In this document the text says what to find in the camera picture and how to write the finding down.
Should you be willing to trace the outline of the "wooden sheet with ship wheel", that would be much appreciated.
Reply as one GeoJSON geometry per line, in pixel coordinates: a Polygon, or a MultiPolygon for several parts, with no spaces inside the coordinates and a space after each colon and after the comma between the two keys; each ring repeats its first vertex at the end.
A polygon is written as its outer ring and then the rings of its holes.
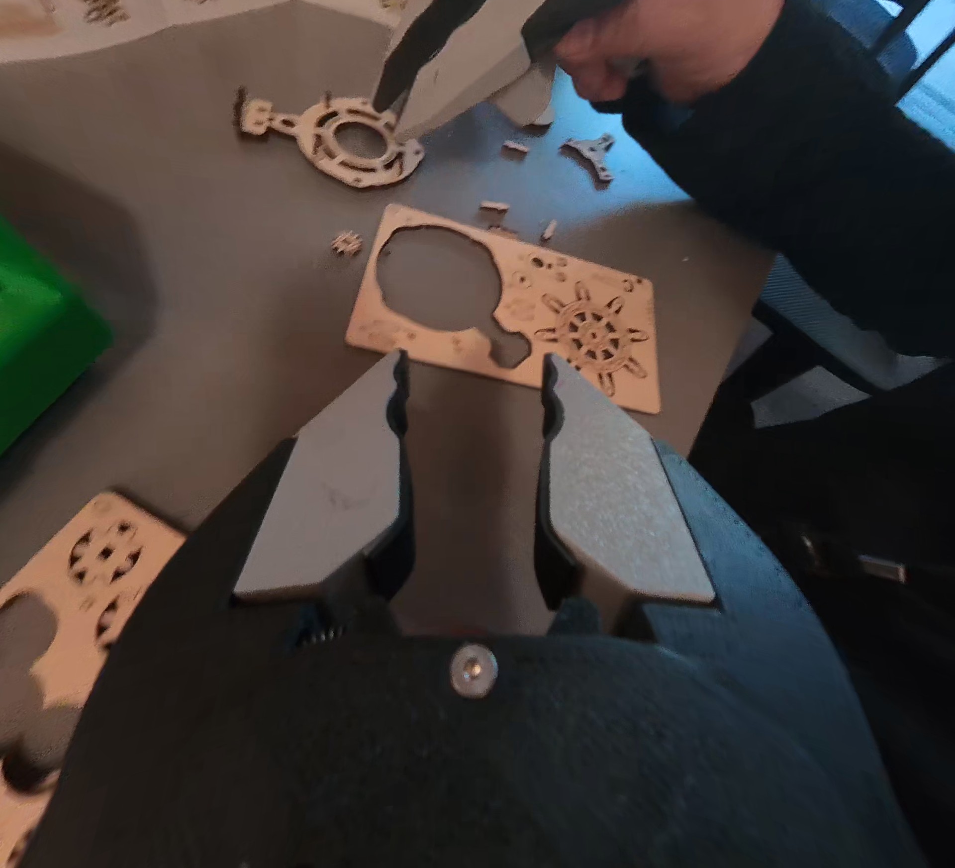
{"type": "Polygon", "coordinates": [[[402,349],[420,363],[532,388],[543,386],[544,358],[554,354],[619,407],[662,410],[650,280],[396,203],[380,219],[345,340],[352,348],[402,349]],[[491,319],[527,342],[518,363],[498,363],[491,337],[478,327],[436,328],[388,305],[378,260],[399,234],[428,228],[468,241],[494,266],[491,319]]]}

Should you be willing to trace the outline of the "grey office chair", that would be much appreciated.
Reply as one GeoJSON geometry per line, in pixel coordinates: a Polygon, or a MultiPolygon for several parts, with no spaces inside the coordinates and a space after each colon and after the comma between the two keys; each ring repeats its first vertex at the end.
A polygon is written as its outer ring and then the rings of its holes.
{"type": "MultiPolygon", "coordinates": [[[[877,0],[815,0],[815,3],[868,51],[895,19],[877,0]]],[[[877,62],[893,83],[900,83],[917,62],[917,49],[909,34],[903,32],[884,46],[877,55],[877,62]]]]}

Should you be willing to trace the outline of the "green plastic bin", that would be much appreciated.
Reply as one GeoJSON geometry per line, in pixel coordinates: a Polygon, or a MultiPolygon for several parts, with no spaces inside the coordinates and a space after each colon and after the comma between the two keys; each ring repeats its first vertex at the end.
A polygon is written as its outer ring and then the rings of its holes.
{"type": "Polygon", "coordinates": [[[2,218],[2,454],[112,344],[102,314],[2,218]]]}

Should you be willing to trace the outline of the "wooden sheet with gears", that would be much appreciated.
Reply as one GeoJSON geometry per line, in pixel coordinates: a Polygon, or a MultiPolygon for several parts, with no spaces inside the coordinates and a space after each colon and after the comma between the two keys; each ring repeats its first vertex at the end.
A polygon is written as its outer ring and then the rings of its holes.
{"type": "Polygon", "coordinates": [[[113,644],[184,542],[102,492],[2,586],[2,866],[21,861],[113,644]]]}

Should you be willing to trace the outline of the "person's right hand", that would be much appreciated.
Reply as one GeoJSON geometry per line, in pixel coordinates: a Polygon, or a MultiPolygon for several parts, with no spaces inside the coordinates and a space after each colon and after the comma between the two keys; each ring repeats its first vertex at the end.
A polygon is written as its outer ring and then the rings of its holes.
{"type": "Polygon", "coordinates": [[[785,0],[629,0],[580,21],[555,47],[590,102],[622,100],[640,67],[664,98],[691,103],[727,85],[769,37],[785,0]]]}

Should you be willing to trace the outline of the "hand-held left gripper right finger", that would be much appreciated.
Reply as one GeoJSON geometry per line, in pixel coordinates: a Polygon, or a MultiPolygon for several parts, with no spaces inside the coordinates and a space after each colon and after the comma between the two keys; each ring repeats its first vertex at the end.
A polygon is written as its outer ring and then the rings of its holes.
{"type": "Polygon", "coordinates": [[[535,576],[551,612],[710,606],[710,575],[652,436],[567,360],[543,359],[535,576]]]}

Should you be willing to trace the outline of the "three-armed wooden bracket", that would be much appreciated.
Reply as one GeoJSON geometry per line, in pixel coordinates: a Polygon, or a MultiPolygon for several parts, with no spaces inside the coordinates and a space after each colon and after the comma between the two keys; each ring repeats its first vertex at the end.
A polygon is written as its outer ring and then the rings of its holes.
{"type": "Polygon", "coordinates": [[[614,174],[606,164],[606,157],[614,144],[615,137],[603,133],[597,138],[568,138],[560,145],[560,149],[586,165],[595,182],[608,185],[613,182],[614,174]]]}

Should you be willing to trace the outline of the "person's right forearm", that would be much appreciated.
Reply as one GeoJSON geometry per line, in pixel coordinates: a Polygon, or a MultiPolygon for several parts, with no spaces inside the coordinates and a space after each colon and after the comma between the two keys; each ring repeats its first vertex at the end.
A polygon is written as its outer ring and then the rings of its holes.
{"type": "Polygon", "coordinates": [[[694,104],[635,78],[594,107],[858,327],[905,355],[953,358],[953,151],[896,107],[814,0],[785,0],[743,71],[694,104]]]}

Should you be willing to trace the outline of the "round wooden frame part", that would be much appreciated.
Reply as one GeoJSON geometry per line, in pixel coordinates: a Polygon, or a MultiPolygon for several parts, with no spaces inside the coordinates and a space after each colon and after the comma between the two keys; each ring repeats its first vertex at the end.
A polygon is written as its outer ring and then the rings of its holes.
{"type": "Polygon", "coordinates": [[[233,125],[242,139],[266,140],[271,133],[295,139],[304,158],[320,173],[352,189],[388,188],[408,179],[425,158],[415,139],[396,137],[393,112],[376,111],[364,97],[340,97],[327,92],[300,113],[275,110],[266,99],[251,97],[239,87],[233,102],[233,125]],[[339,133],[361,127],[373,132],[384,148],[363,156],[343,145],[339,133]]]}

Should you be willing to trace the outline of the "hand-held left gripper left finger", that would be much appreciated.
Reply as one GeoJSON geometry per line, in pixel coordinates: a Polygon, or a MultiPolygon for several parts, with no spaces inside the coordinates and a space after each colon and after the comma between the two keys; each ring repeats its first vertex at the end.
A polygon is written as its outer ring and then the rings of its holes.
{"type": "Polygon", "coordinates": [[[294,437],[233,593],[394,598],[415,559],[409,358],[386,354],[294,437]]]}

